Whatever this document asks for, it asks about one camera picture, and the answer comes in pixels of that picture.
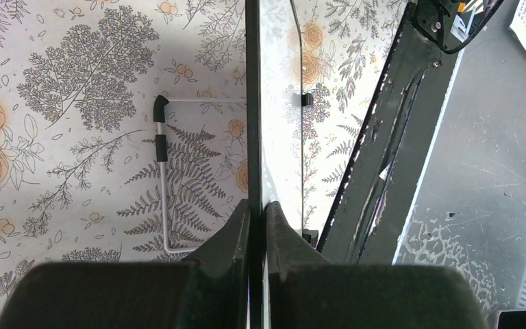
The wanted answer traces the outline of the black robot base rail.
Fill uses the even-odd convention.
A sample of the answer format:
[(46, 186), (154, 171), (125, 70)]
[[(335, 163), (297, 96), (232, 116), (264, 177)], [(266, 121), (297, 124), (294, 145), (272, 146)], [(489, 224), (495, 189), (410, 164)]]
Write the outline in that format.
[(500, 1), (408, 3), (316, 245), (326, 259), (393, 261), (458, 54), (500, 6)]

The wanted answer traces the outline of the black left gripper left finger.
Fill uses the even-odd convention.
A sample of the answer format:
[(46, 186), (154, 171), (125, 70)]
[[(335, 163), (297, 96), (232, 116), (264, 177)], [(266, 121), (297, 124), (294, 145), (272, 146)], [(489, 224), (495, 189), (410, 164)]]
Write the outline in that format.
[(182, 328), (246, 328), (250, 209), (239, 201), (225, 225), (183, 259), (191, 266)]

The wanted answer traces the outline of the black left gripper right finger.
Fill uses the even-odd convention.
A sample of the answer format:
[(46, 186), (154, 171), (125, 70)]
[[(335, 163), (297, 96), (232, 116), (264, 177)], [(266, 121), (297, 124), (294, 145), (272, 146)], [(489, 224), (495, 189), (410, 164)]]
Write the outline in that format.
[(266, 206), (266, 257), (270, 328), (311, 328), (317, 269), (330, 262), (288, 223), (278, 201)]

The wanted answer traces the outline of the small black-framed whiteboard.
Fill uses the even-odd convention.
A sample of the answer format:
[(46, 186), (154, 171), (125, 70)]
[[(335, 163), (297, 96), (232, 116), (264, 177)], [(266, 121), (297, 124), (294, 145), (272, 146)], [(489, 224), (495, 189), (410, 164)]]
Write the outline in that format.
[[(301, 135), (303, 111), (313, 99), (303, 92), (303, 45), (294, 3), (248, 1), (246, 9), (249, 188), (246, 200), (250, 209), (246, 328), (270, 328), (266, 206), (278, 201), (290, 226), (304, 238), (300, 213)], [(197, 248), (186, 249), (185, 257)], [(183, 259), (167, 267), (170, 291), (160, 313), (161, 328), (182, 328), (182, 308), (191, 272), (191, 266)]]

